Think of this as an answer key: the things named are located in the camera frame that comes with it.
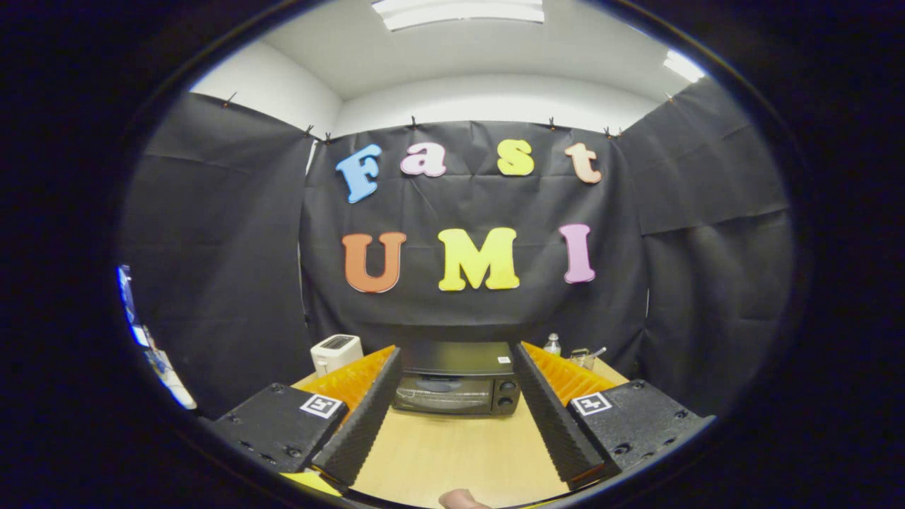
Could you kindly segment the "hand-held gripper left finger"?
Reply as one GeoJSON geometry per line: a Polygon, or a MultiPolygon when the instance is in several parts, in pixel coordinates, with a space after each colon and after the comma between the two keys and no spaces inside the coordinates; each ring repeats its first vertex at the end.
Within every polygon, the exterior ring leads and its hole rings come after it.
{"type": "Polygon", "coordinates": [[[310,381],[274,383],[217,419],[207,431],[270,472],[319,474],[346,492],[365,464],[401,380],[401,350],[389,346],[310,381]]]}

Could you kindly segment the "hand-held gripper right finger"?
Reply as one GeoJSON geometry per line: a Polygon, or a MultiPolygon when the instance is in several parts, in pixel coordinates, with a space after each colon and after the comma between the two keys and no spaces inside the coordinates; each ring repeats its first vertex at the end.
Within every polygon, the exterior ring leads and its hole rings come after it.
{"type": "Polygon", "coordinates": [[[527,342],[512,355],[523,399],[572,491],[649,467],[713,422],[648,381],[618,383],[527,342]]]}

